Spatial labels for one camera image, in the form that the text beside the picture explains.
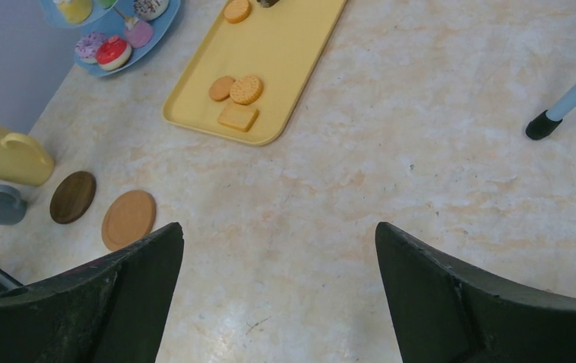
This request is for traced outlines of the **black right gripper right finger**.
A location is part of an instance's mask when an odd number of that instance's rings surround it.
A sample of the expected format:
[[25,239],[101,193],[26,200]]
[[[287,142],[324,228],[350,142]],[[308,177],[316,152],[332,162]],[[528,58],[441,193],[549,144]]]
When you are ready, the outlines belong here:
[[576,298],[492,274],[387,222],[375,247],[404,362],[576,362]]

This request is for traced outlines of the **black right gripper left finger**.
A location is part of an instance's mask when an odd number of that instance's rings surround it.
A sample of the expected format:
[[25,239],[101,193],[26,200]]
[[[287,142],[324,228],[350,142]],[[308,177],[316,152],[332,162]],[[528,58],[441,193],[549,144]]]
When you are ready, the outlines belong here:
[[182,265],[172,222],[120,250],[0,293],[0,362],[153,362]]

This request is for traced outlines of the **red frosted donut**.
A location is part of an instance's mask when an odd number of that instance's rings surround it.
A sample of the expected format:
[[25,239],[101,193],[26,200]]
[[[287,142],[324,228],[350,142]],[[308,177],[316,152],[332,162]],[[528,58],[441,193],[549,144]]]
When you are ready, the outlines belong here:
[[112,71],[123,66],[132,55],[132,46],[120,36],[111,36],[97,50],[95,59],[100,68]]

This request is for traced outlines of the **purple sprinkled donut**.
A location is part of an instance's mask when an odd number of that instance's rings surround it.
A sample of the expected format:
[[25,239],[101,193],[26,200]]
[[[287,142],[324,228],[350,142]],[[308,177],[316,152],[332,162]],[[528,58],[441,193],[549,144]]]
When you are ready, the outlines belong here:
[[75,45],[75,55],[86,64],[96,64],[98,49],[108,40],[105,33],[90,32],[84,35]]

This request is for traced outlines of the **pink cupcake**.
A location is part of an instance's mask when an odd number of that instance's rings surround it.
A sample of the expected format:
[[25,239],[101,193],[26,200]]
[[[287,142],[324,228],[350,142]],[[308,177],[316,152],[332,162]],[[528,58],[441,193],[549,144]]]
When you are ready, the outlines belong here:
[[142,48],[153,38],[154,28],[147,21],[138,17],[127,17],[124,23],[123,34],[126,41],[133,48]]

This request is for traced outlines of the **chocolate drizzle sprinkle donut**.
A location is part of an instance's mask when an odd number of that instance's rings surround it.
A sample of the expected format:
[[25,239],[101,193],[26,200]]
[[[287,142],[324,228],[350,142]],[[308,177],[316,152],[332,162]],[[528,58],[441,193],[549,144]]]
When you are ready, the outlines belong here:
[[132,9],[143,20],[152,21],[159,18],[169,7],[169,0],[133,0]]

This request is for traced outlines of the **green frosted donut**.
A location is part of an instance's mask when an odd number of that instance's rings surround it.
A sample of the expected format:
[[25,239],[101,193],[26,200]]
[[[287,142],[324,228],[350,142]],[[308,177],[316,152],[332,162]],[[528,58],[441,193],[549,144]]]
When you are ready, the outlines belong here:
[[107,8],[111,8],[114,3],[116,2],[116,0],[96,0],[96,2],[98,3],[98,5],[103,8],[103,9],[107,9]]

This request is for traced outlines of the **round orange biscuit top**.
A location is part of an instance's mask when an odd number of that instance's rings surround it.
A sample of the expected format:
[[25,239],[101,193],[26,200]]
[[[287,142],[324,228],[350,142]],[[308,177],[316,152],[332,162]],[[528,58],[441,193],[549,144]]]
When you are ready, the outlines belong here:
[[231,0],[223,10],[228,23],[240,23],[251,13],[252,5],[248,0]]

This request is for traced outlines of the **chocolate swirl roll cake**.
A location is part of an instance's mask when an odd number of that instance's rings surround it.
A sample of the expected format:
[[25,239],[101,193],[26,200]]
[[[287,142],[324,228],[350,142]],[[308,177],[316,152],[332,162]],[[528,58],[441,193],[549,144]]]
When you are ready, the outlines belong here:
[[279,0],[257,0],[257,2],[260,4],[261,7],[263,8],[271,8],[273,5],[275,5]]

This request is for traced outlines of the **yellow cream puff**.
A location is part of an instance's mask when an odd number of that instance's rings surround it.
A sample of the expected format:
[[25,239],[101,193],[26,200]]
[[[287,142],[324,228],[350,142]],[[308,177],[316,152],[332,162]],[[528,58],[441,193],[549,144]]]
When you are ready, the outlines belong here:
[[92,0],[53,0],[52,2],[70,24],[82,23],[93,10]]

